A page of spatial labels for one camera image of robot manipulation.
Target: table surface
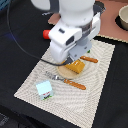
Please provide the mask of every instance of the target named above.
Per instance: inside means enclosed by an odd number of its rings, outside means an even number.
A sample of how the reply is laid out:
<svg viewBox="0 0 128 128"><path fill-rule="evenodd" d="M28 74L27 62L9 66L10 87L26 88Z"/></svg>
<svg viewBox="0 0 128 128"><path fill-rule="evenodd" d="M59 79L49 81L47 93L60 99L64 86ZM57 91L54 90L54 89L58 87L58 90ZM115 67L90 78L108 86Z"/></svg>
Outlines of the table surface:
<svg viewBox="0 0 128 128"><path fill-rule="evenodd" d="M47 23L52 14L42 16L43 12L34 8L28 0L17 0L13 4L15 6L10 11L10 22L17 41L26 51L41 58L49 47L50 41L43 39L42 33L53 27ZM116 47L92 128L127 128L128 44L101 37L95 39ZM52 128L78 128L14 97L39 60L26 55L13 41L6 23L6 13L0 13L0 60L0 105Z"/></svg>

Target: black cable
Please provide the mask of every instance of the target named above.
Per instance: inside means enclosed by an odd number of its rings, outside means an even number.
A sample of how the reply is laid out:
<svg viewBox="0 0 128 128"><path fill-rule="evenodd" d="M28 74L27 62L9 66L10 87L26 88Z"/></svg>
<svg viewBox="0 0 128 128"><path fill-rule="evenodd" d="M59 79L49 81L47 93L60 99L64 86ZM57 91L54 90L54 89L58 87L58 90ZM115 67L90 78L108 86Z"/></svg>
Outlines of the black cable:
<svg viewBox="0 0 128 128"><path fill-rule="evenodd" d="M19 45L19 43L17 42L16 38L15 38L14 35L13 35L12 29L11 29L11 26L10 26L9 13L10 13L10 6L11 6L11 3L12 3L12 0L10 0L10 2L9 2L9 4L8 4L8 8L7 8L7 25L8 25L10 34L11 34L12 38L14 39L15 43L18 45L18 47L19 47L24 53L26 53L27 55L29 55L29 56L31 56L31 57L33 57L33 58L36 58L36 59L38 59L38 60L41 60L41 61L43 61L43 62L45 62L45 63L51 64L51 65L53 65L53 66L63 66L63 65L66 65L66 63L63 63L63 64L55 64L55 63L51 63L51 62L49 62L49 61L46 61L46 60L44 60L44 59L40 59L39 57L28 53L26 50L24 50L24 49Z"/></svg>

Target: silver fork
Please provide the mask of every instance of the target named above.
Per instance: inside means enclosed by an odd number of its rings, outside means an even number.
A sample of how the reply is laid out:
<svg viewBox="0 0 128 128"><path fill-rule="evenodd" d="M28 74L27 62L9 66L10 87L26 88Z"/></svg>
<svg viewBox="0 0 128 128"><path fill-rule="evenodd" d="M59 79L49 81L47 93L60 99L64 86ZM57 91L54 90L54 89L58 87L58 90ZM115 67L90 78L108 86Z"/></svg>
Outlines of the silver fork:
<svg viewBox="0 0 128 128"><path fill-rule="evenodd" d="M70 81L70 80L67 80L67 79L61 79L57 75L52 74L51 72L46 71L45 72L45 75L47 77L49 77L50 79L52 79L52 80L61 80L64 83L69 84L69 85L72 85L72 86L77 87L79 89L82 89L82 90L85 90L86 89L86 87L84 85L82 85L82 84L78 84L78 83L75 83L75 82Z"/></svg>

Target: cloth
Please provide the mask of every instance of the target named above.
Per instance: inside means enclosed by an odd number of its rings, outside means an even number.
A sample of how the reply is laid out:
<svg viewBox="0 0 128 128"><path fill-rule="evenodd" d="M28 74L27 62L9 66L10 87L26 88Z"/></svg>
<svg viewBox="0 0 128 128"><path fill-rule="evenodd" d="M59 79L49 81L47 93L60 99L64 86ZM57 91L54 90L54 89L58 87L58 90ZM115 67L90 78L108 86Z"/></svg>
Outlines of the cloth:
<svg viewBox="0 0 128 128"><path fill-rule="evenodd" d="M49 47L42 32L53 26L47 23L51 15L42 16L30 1L17 1L11 9L10 20L19 44L40 58ZM92 128L128 127L128 44L96 37L115 45ZM0 15L0 105L34 118L52 128L78 128L49 112L14 97L18 88L39 62L23 53L9 34L6 15Z"/></svg>
<svg viewBox="0 0 128 128"><path fill-rule="evenodd" d="M46 71L61 78L57 67L40 61L14 96L81 128L91 128L114 47L114 45L92 40L91 52L85 53L85 56L97 58L98 63L83 61L85 68L82 74L72 80L84 85L86 90L49 79L45 75ZM42 58L55 63L50 49ZM54 94L52 98L42 101L36 85L45 80L50 81Z"/></svg>

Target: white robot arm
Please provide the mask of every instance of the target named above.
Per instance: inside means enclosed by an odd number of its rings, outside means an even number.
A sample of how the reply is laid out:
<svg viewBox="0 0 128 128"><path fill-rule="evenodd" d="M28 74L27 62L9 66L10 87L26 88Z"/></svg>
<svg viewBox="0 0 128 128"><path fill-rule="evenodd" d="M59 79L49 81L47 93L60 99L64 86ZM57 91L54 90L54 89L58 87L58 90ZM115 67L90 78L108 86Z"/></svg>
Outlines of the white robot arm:
<svg viewBox="0 0 128 128"><path fill-rule="evenodd" d="M51 55L57 63L71 63L91 49L91 39L100 31L100 13L94 16L93 12L95 0L31 1L41 10L61 15L49 33Z"/></svg>

